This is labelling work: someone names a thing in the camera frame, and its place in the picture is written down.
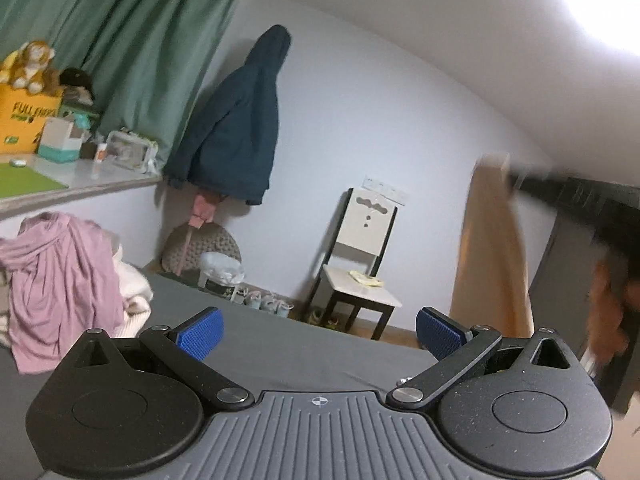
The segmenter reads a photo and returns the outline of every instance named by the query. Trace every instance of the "chair seat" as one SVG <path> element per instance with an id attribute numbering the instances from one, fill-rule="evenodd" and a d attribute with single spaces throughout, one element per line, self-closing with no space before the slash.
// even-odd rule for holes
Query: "chair seat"
<path id="1" fill-rule="evenodd" d="M 361 285 L 354 280 L 348 270 L 337 269 L 337 267 L 322 266 L 322 271 L 327 277 L 331 288 L 343 294 L 349 294 L 364 300 L 375 303 L 386 304 L 392 307 L 402 306 L 396 298 L 383 286 Z"/>

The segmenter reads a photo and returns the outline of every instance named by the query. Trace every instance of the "white chair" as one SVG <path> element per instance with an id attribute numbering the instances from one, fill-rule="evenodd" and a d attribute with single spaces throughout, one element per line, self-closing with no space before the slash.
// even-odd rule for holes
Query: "white chair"
<path id="1" fill-rule="evenodd" d="M 348 191 L 331 246 L 324 256 L 314 286 L 306 300 L 302 312 L 303 320 L 306 319 L 311 301 L 324 276 L 331 286 L 332 293 L 324 314 L 322 314 L 320 326 L 327 325 L 338 302 L 347 303 L 353 305 L 353 309 L 345 325 L 345 332 L 348 332 L 353 326 L 360 309 L 366 308 L 381 314 L 371 337 L 375 340 L 380 339 L 393 310 L 402 306 L 402 303 L 386 288 L 361 285 L 350 276 L 347 270 L 331 267 L 328 263 L 337 243 L 347 245 L 376 257 L 369 272 L 370 276 L 376 276 L 397 212 L 398 208 L 378 193 L 365 189 L 354 190 L 353 188 Z"/>

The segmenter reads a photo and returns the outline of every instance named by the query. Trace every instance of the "green mat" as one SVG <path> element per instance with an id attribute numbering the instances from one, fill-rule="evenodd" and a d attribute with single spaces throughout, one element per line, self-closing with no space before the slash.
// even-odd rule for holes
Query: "green mat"
<path id="1" fill-rule="evenodd" d="M 0 164 L 0 199 L 67 187 L 31 168 L 14 168 L 10 164 Z"/>

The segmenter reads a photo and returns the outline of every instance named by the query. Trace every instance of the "jacket sleeve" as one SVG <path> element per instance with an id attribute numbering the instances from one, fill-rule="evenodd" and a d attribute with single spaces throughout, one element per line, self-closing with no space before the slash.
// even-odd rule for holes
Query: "jacket sleeve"
<path id="1" fill-rule="evenodd" d="M 164 167 L 170 186 L 180 188 L 187 181 L 196 152 L 216 124 L 244 98 L 252 79 L 252 67 L 241 66 L 220 83 L 204 108 L 191 118 L 180 146 Z"/>

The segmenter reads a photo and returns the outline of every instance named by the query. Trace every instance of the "pile of clothes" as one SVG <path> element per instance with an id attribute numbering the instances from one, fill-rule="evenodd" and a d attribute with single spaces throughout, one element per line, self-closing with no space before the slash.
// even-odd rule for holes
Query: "pile of clothes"
<path id="1" fill-rule="evenodd" d="M 136 336 L 153 293 L 122 254 L 117 237 L 59 212 L 27 218 L 17 238 L 0 238 L 0 344 L 11 347 L 20 373 L 53 370 L 89 328 Z"/>

